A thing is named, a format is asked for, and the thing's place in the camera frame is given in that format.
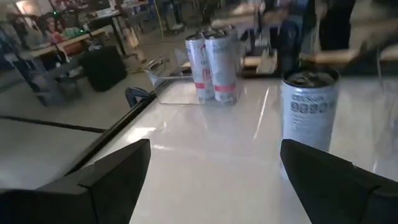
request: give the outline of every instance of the concrete floor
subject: concrete floor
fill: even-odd
[[[367,5],[368,0],[359,2],[362,5],[355,8],[353,17],[359,17],[358,15],[370,7]],[[160,30],[156,29],[139,36],[138,49],[149,62],[168,50],[184,49],[183,40],[192,32],[194,29],[162,38]],[[351,43],[354,47],[359,47],[370,33],[368,27],[355,28],[353,32]],[[127,43],[125,46],[129,53],[133,52]],[[126,59],[125,63],[132,70],[139,66],[139,63],[132,57]],[[15,73],[8,75],[7,79],[16,75]],[[0,76],[0,86],[6,80],[2,77],[4,76]],[[24,82],[14,85],[0,93],[0,114],[108,129],[129,111],[124,96],[127,87],[137,86],[147,91],[152,90],[150,80],[142,72],[129,74],[126,79],[103,93],[93,91],[86,78],[79,80],[78,84],[83,94],[82,98],[63,106],[49,107],[43,107]],[[65,163],[70,162],[72,157],[84,150],[98,136],[99,134],[83,131],[17,121],[0,121],[2,143],[2,147],[0,147],[0,188],[34,189],[43,182],[51,181],[65,172]],[[64,157],[69,159],[64,161],[60,159]],[[52,170],[53,176],[40,177],[38,173],[43,169]]]

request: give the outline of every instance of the chair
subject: chair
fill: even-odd
[[[146,99],[149,97],[149,93],[147,91],[138,87],[127,87],[125,90],[125,94],[130,108],[133,108],[138,103],[137,98]]]

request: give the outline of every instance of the floor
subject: floor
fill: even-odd
[[[368,0],[359,1],[353,17],[358,17],[370,7]],[[188,29],[178,35],[162,37],[159,29],[139,36],[136,50],[124,43],[128,53],[141,52],[148,62],[172,49],[184,49],[184,38],[195,29]],[[351,39],[355,47],[359,47],[366,36],[368,27],[355,28]],[[86,78],[78,81],[83,97],[63,106],[43,107],[30,88],[20,82],[14,72],[0,76],[0,86],[10,81],[16,85],[0,88],[0,115],[11,115],[65,124],[74,124],[93,128],[108,129],[121,119],[128,111],[129,105],[124,96],[127,87],[141,87],[147,91],[153,89],[152,84],[143,72],[134,73],[141,64],[130,57],[125,60],[129,67],[129,75],[112,89],[98,93],[93,91]],[[74,131],[54,128],[18,121],[0,120],[0,188],[18,187],[34,189],[40,183],[51,181],[65,170],[57,158],[67,157],[69,160],[86,149],[99,134],[84,131]],[[30,166],[21,166],[30,162]],[[39,174],[29,174],[28,170],[52,170],[53,176],[40,177]]]

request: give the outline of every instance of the person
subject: person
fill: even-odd
[[[315,12],[319,25],[321,50],[349,48],[351,37],[351,13],[355,0],[315,0]]]

